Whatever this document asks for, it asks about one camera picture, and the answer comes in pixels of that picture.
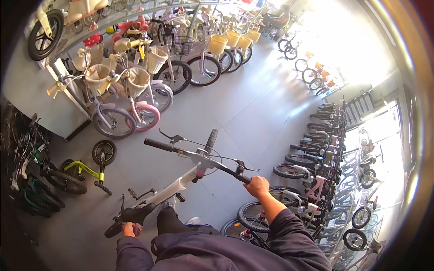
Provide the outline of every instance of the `leg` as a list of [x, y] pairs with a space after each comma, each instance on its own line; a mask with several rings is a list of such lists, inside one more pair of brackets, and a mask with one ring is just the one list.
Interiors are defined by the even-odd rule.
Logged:
[[158, 235], [163, 233], [181, 233], [197, 231], [197, 228], [190, 228], [184, 225], [171, 207], [166, 207], [157, 216]]

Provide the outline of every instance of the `hand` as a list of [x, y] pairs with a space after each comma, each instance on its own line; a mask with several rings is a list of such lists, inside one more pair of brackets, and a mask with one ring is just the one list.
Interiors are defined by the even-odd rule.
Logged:
[[133, 223], [126, 222], [122, 225], [122, 231], [124, 232], [124, 236], [131, 236], [135, 238], [135, 234], [133, 232]]
[[252, 180], [249, 184], [243, 183], [244, 187], [249, 191], [250, 195], [254, 196], [257, 199], [260, 199], [270, 193], [268, 190], [270, 189], [270, 183], [264, 177], [253, 176]]

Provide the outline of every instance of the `sneaker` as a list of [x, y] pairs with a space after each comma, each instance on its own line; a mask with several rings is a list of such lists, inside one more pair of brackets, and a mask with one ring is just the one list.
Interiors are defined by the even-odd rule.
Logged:
[[198, 218], [197, 216], [190, 218], [187, 223], [185, 223], [185, 225], [200, 225], [201, 224], [201, 219]]
[[163, 208], [165, 209], [167, 207], [171, 207], [171, 208], [175, 209], [175, 203], [176, 203], [176, 199], [175, 199], [175, 196], [173, 196], [173, 197], [164, 201]]

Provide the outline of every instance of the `yellow tag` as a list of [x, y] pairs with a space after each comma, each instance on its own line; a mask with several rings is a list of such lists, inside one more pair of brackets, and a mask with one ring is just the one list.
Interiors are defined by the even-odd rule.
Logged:
[[141, 59], [144, 59], [144, 58], [145, 58], [145, 52], [143, 51], [143, 48], [142, 48], [141, 45], [139, 45], [139, 47], [138, 47], [138, 51], [139, 51], [139, 53], [140, 53], [140, 57], [141, 57]]

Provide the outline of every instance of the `bicycle pedal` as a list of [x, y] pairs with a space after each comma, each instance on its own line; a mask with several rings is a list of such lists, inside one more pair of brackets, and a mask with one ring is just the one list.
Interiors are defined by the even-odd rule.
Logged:
[[181, 195], [181, 193], [176, 193], [175, 196], [178, 198], [178, 200], [180, 202], [184, 202], [185, 201], [185, 198], [184, 198], [183, 195]]

